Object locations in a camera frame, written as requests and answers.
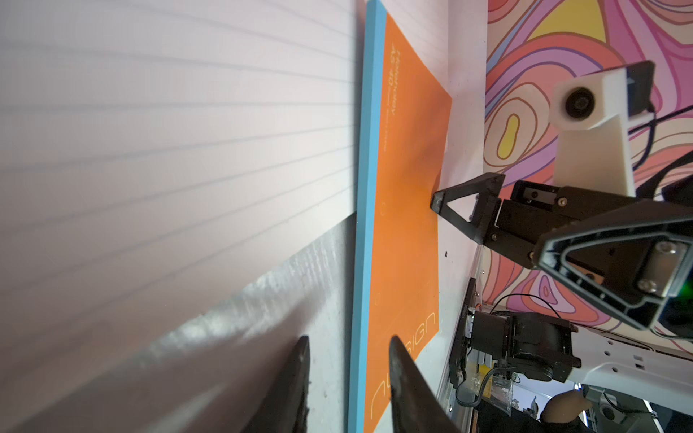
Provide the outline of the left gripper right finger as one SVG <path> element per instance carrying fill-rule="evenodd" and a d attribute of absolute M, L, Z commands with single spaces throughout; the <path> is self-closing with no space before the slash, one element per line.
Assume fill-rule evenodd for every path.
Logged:
<path fill-rule="evenodd" d="M 459 432 L 398 336 L 392 336 L 390 340 L 389 374 L 395 433 Z"/>

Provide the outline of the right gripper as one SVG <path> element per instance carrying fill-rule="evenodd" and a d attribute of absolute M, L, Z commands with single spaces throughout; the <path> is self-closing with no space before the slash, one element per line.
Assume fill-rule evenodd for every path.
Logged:
<path fill-rule="evenodd" d="M 661 320 L 692 284 L 692 208 L 484 173 L 436 191 L 431 210 L 476 244 L 540 268 L 638 330 Z"/>

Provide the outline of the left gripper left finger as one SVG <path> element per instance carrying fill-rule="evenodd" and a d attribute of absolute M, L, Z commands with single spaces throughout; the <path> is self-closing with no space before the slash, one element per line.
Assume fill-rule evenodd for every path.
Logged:
<path fill-rule="evenodd" d="M 309 385 L 310 339 L 302 336 L 243 432 L 306 432 Z"/>

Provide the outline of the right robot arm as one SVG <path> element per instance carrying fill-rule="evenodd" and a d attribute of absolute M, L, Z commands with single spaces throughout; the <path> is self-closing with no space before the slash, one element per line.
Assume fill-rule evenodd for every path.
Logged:
<path fill-rule="evenodd" d="M 692 338 L 692 209 L 528 181 L 506 200 L 487 173 L 434 193 L 431 209 L 462 234 L 521 267 L 538 269 L 598 311 L 638 330 Z M 460 384 L 467 352 L 489 355 L 534 380 L 608 388 L 675 411 L 692 411 L 692 363 L 581 330 L 552 310 L 476 311 L 468 293 L 449 356 Z"/>

